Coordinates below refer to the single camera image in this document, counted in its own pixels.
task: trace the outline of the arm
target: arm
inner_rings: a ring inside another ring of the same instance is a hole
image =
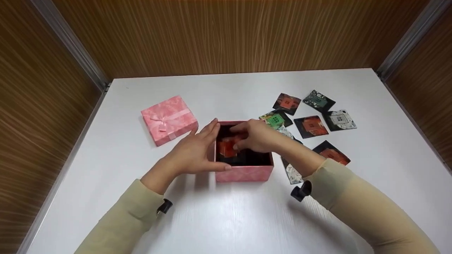
[[[157,219],[163,194],[180,174],[224,171],[230,165],[209,162],[207,149],[220,129],[215,118],[196,134],[197,128],[159,160],[141,180],[135,180],[87,235],[75,254],[128,254]]]
[[[261,121],[250,120],[231,130],[248,132],[237,149],[274,151],[284,157],[304,180],[311,181],[311,196],[366,240],[375,253],[439,253],[400,207],[347,167],[326,160]]]

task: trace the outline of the open box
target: open box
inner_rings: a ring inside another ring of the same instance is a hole
[[[215,140],[215,161],[225,162],[232,166],[229,171],[216,172],[217,182],[264,182],[272,173],[274,164],[272,153],[259,153],[250,149],[244,149],[237,156],[225,157],[219,152],[220,142],[226,137],[235,134],[229,128],[244,121],[221,121],[220,130]]]

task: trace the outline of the beige sleeve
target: beige sleeve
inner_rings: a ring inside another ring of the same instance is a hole
[[[163,196],[136,179],[99,220],[75,254],[128,254],[157,219]]]
[[[428,236],[385,194],[327,159],[304,178],[311,196],[366,240],[377,254],[439,253]]]

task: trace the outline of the black clip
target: black clip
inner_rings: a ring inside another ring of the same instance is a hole
[[[293,188],[290,195],[294,197],[299,202],[303,201],[303,199],[309,196],[312,192],[312,184],[310,181],[305,181],[303,185],[300,187],[296,186]]]
[[[157,208],[157,213],[162,212],[166,214],[166,212],[173,206],[173,203],[168,199],[163,199],[163,204]]]

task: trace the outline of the metal edge strip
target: metal edge strip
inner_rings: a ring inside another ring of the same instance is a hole
[[[97,111],[100,108],[100,105],[102,104],[102,101],[105,98],[106,93],[102,93],[99,100],[97,101],[91,115],[88,118],[88,121],[85,124],[85,127],[83,127],[83,130],[78,137],[77,141],[74,144],[74,147],[72,148],[69,156],[67,157],[66,162],[64,163],[63,167],[61,168],[60,173],[58,174],[58,177],[56,178],[55,182],[52,185],[52,188],[49,191],[49,194],[46,197],[46,200],[41,206],[41,209],[39,210],[38,214],[36,215],[33,224],[31,225],[30,229],[27,232],[27,235],[25,236],[24,240],[22,241],[17,254],[26,254],[28,249],[30,248],[31,244],[33,243],[36,235],[39,232],[39,229],[41,228],[42,223],[44,222],[44,219],[46,218],[47,212],[50,209],[50,206],[53,203],[53,200],[55,196],[58,193],[58,188],[60,187],[61,183],[63,182],[67,171],[71,167],[72,162],[74,161],[75,155],[77,154],[83,139],[85,138],[86,133],[88,132],[89,127],[91,126],[91,123],[94,120],[94,117],[96,116]]]
[[[86,74],[104,91],[109,83],[52,0],[30,0]]]
[[[416,123],[416,121],[411,117],[410,113],[408,113],[408,111],[405,109],[405,107],[402,105],[402,103],[399,101],[399,99],[396,97],[396,95],[391,91],[391,89],[389,88],[389,86],[386,84],[386,82],[381,81],[383,83],[383,85],[386,87],[386,89],[388,90],[388,92],[391,94],[391,96],[394,98],[394,100],[397,102],[397,104],[399,105],[399,107],[402,109],[402,111],[405,113],[405,115],[408,117],[408,119],[411,121],[411,123],[414,125],[414,127],[416,128],[416,130],[419,132],[419,134],[422,136],[422,138],[424,139],[424,141],[427,143],[427,145],[430,147],[430,149],[432,149],[433,153],[436,155],[436,157],[441,161],[441,163],[446,167],[446,169],[449,171],[449,174],[452,175],[452,170],[449,167],[449,165],[447,165],[447,163],[443,160],[443,158],[441,157],[441,155],[439,155],[438,151],[436,150],[436,148],[432,145],[432,143],[430,142],[430,140],[427,138],[427,136],[424,134],[424,132],[422,131],[422,129],[419,127],[419,125]]]
[[[431,0],[425,6],[424,10],[378,68],[377,74],[383,81],[388,79],[451,4],[452,0]]]

